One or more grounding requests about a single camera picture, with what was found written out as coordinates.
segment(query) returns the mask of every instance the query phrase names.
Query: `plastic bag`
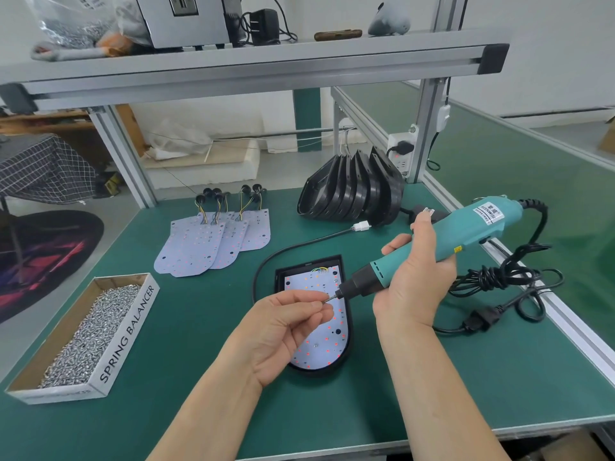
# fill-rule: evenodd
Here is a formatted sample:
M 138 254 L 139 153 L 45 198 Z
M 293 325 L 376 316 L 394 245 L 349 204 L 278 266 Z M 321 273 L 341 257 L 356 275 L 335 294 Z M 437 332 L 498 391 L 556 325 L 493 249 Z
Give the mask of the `plastic bag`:
M 136 44 L 152 46 L 150 31 L 136 0 L 113 0 L 113 5 L 119 33 Z
M 55 44 L 91 48 L 116 20 L 111 0 L 26 0 L 39 27 Z
M 206 132 L 187 129 L 179 123 L 165 118 L 160 125 L 149 132 L 151 149 L 146 154 L 155 160 L 185 157 L 191 154 L 205 154 L 211 147 L 211 138 Z

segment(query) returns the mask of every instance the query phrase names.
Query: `teal electric screwdriver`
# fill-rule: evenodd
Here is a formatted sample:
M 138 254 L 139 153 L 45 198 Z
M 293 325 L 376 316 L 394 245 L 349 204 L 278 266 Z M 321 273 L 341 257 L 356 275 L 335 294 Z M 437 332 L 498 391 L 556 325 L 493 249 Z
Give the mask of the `teal electric screwdriver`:
M 485 197 L 436 222 L 436 261 L 442 261 L 477 243 L 500 237 L 504 228 L 521 219 L 523 209 L 528 208 L 527 202 L 510 200 L 504 196 Z M 359 294 L 366 296 L 388 287 L 411 249 L 412 242 L 409 242 L 391 254 L 368 263 L 344 281 L 330 299 L 351 299 Z

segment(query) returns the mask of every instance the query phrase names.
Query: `black power cable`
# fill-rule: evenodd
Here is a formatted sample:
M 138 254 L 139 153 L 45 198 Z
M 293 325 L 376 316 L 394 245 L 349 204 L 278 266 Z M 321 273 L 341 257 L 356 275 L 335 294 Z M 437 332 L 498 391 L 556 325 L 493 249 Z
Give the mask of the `black power cable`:
M 489 240 L 489 244 L 497 248 L 506 258 L 499 267 L 483 267 L 476 270 L 468 270 L 465 275 L 457 277 L 448 292 L 455 297 L 469 297 L 481 291 L 491 291 L 493 289 L 506 289 L 509 286 L 525 286 L 526 288 L 513 297 L 510 301 L 498 306 L 484 307 L 482 309 L 473 310 L 468 318 L 463 321 L 463 324 L 456 329 L 443 329 L 434 326 L 434 330 L 438 333 L 457 334 L 457 333 L 474 333 L 478 330 L 487 331 L 494 325 L 511 307 L 514 307 L 519 317 L 528 322 L 540 322 L 546 316 L 544 302 L 542 302 L 541 294 L 544 291 L 553 289 L 564 283 L 564 275 L 556 269 L 530 269 L 519 265 L 519 262 L 527 255 L 535 252 L 546 251 L 551 246 L 536 242 L 540 237 L 545 225 L 547 224 L 548 209 L 547 206 L 535 199 L 523 199 L 519 203 L 524 209 L 535 209 L 541 213 L 541 220 L 534 234 L 527 244 L 519 246 L 512 254 L 508 254 L 506 250 L 500 247 L 495 242 Z M 544 278 L 544 272 L 550 271 L 558 278 L 550 285 L 536 286 L 536 282 Z M 534 299 L 537 312 L 535 314 L 527 313 L 521 304 L 527 298 Z
M 256 272 L 254 273 L 254 278 L 252 279 L 252 303 L 257 302 L 257 280 L 258 280 L 258 274 L 261 273 L 261 270 L 263 270 L 263 267 L 265 266 L 265 264 L 267 262 L 269 262 L 271 259 L 273 259 L 275 256 L 280 255 L 286 251 L 289 251 L 291 249 L 295 249 L 296 247 L 303 247 L 303 246 L 309 246 L 310 244 L 314 244 L 314 243 L 318 243 L 320 241 L 325 241 L 337 236 L 341 236 L 341 235 L 345 235 L 346 233 L 352 233 L 354 231 L 354 228 L 349 228 L 346 230 L 342 230 L 342 231 L 338 231 L 336 233 L 332 233 L 330 235 L 327 236 L 323 236 L 320 238 L 316 238 L 316 239 L 312 239 L 309 241 L 305 241 L 303 243 L 298 243 L 298 244 L 293 244 L 292 246 L 288 246 L 288 247 L 283 247 L 281 248 L 279 251 L 274 252 L 272 255 L 270 255 L 269 257 L 267 257 L 263 262 L 260 263 L 260 265 L 258 265 L 258 268 L 256 270 Z

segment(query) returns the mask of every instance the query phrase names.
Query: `right hand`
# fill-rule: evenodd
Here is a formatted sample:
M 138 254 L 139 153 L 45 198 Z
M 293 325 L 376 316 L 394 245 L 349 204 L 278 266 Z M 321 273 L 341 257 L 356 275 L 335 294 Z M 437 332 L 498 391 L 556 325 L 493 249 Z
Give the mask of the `right hand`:
M 435 311 L 457 276 L 455 256 L 435 261 L 435 231 L 429 212 L 420 212 L 410 226 L 414 230 L 412 250 L 399 266 L 390 286 L 374 296 L 374 315 L 382 326 L 434 324 Z M 397 235 L 382 248 L 387 255 L 412 240 L 408 233 Z

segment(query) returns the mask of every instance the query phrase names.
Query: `label sticker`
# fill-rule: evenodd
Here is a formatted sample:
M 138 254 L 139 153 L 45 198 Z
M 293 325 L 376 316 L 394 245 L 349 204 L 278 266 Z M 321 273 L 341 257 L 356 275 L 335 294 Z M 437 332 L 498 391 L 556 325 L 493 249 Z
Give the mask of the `label sticker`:
M 474 209 L 474 211 L 477 214 L 479 214 L 480 217 L 484 220 L 484 222 L 487 223 L 488 225 L 492 225 L 496 223 L 496 221 L 504 218 L 504 214 L 502 213 L 502 210 L 497 208 L 492 203 L 486 203 L 486 204 L 479 205 L 477 208 Z

